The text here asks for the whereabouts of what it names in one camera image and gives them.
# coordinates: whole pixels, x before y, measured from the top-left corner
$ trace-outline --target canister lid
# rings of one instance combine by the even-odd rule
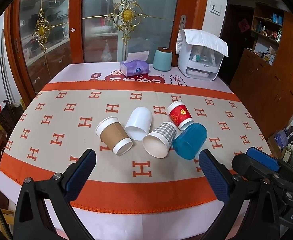
[[[167,47],[158,47],[158,50],[162,51],[162,52],[172,52],[172,50],[170,48],[167,48]]]

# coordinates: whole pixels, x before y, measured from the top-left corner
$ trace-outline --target light switch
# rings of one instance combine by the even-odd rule
[[[216,2],[211,1],[210,2],[210,12],[220,16],[221,13],[221,5],[219,5]]]

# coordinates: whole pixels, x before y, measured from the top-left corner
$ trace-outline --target white appliance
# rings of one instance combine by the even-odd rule
[[[223,57],[228,57],[227,43],[214,34],[185,29],[180,30],[176,41],[177,65],[190,78],[214,80]]]

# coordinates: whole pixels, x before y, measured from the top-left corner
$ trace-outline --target tissue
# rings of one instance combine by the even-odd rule
[[[148,74],[150,71],[149,64],[146,60],[149,51],[129,53],[127,60],[120,63],[120,70],[126,77]]]

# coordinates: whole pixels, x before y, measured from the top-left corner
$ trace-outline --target gold ornament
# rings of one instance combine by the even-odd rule
[[[114,8],[113,13],[110,13],[108,17],[123,32],[122,39],[126,45],[130,39],[129,33],[134,31],[134,28],[141,22],[141,19],[148,16],[143,13],[136,0],[121,0],[121,3]]]
[[[39,11],[39,19],[37,20],[37,24],[34,28],[34,33],[32,36],[35,36],[35,39],[39,42],[42,51],[45,53],[46,43],[48,42],[48,36],[50,34],[50,30],[53,28],[52,25],[45,19],[43,16],[44,12],[42,8]]]

